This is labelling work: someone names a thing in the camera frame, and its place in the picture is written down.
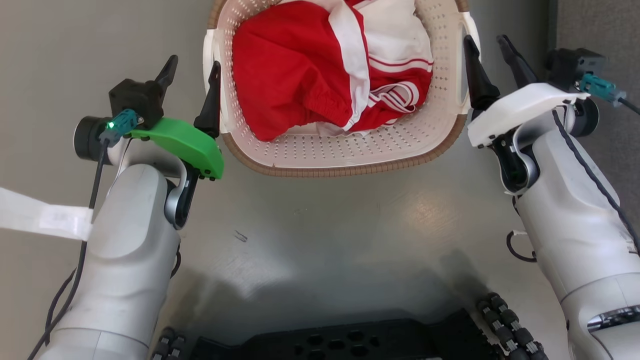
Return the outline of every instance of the brown woven rim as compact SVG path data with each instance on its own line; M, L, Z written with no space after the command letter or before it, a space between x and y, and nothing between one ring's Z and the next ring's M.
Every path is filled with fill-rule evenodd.
M469 4L467 0L455 0L458 5L459 12L467 12L469 11ZM211 15L209 16L209 21L207 23L207 29L216 29L218 27L218 19L220 17L220 12L224 7L227 0L214 0L213 8L211 9ZM459 114L456 117L456 122L453 124L453 128L447 135L440 145L436 146L435 149L418 156L413 156L411 158L395 160L395 161L387 161L384 163L373 164L373 165L361 165L357 167L340 167L340 168L276 168L276 167L268 167L257 163L253 159L249 158L236 144L233 136L231 134L222 134L222 139L224 139L225 144L231 151L231 153L240 160L241 163L246 165L248 168L259 172L264 175L269 176L280 176L280 177L339 177L339 176L353 176L353 175L361 175L361 174L375 174L377 172L386 172L392 170L398 170L401 168L414 167L417 165L428 163L429 161L437 158L442 155L446 150L448 150L451 145L458 139L460 134L462 133L462 129L465 127L465 122L467 121L467 114Z

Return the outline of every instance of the clothing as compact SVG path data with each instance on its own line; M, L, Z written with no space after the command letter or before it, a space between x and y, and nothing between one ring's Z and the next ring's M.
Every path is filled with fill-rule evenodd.
M393 124L426 100L433 58L413 0L284 0L240 25L233 77L255 136Z

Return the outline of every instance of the gray carpet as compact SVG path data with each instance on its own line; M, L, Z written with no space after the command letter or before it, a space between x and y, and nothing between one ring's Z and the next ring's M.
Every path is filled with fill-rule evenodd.
M627 91L640 105L640 17L636 0L558 0L557 46L585 47L608 58L604 79ZM600 125L580 139L620 196L623 209L640 229L640 116L597 101Z

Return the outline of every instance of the cable connector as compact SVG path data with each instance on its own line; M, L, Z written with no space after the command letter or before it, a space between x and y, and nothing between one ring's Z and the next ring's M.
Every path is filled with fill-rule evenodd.
M620 99L627 98L627 93L617 90L614 83L600 79L592 74L585 74L584 77L582 77L578 90L581 92L587 92L593 96L610 102L614 108L618 108L622 105L622 103L620 103Z
M122 110L113 120L107 123L107 127L100 134L100 142L109 140L109 147L114 147L124 134L130 133L136 126L145 120L131 109Z

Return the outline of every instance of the laundry basket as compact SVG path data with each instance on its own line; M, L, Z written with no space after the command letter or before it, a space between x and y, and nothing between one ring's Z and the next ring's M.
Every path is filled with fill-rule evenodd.
M237 100L232 42L243 21L279 1L214 0L209 17L203 50L205 87L213 61L218 60L222 138L240 162L271 176L351 176L427 163L456 141L470 108L463 74L464 34L480 44L467 0L415 0L435 61L427 102L415 113L366 136L320 136L315 126L305 126L294 127L272 142L256 139Z

